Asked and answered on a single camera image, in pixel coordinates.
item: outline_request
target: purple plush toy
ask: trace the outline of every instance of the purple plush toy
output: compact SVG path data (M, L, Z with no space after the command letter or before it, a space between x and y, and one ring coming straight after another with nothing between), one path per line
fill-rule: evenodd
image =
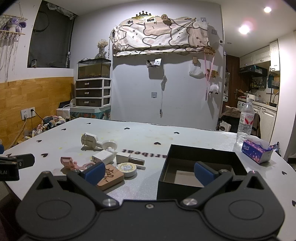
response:
M25 28L27 23L25 21L20 21L17 17L10 18L5 25L3 25L0 30L6 30L11 32L20 33L21 28Z

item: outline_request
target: fish tank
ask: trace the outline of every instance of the fish tank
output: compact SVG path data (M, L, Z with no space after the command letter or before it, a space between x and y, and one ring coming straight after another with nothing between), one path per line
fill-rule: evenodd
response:
M78 79L110 78L111 60L95 58L78 62Z

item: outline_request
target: ceiling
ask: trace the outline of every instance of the ceiling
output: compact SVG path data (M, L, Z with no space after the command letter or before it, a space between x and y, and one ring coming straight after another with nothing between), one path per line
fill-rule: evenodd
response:
M132 2L134 0L49 0L77 15L96 9ZM226 54L241 57L269 45L290 31L296 30L296 12L283 0L206 0L221 5L225 32ZM272 11L265 13L264 7ZM248 21L253 30L248 34L239 33L238 28Z

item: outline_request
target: window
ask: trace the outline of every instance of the window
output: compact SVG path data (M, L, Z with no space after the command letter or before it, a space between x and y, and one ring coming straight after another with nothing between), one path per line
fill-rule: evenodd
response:
M74 19L75 14L70 11L41 2L31 36L28 68L69 68L66 61Z

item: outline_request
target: white fluffy keychain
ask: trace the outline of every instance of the white fluffy keychain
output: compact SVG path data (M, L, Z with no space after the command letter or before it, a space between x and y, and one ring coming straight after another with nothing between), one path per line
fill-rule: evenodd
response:
M219 91L219 86L218 86L218 85L216 85L216 84L212 84L212 85L210 86L210 91L209 91L210 94L213 94L213 92L214 92L215 94L218 94L218 91Z

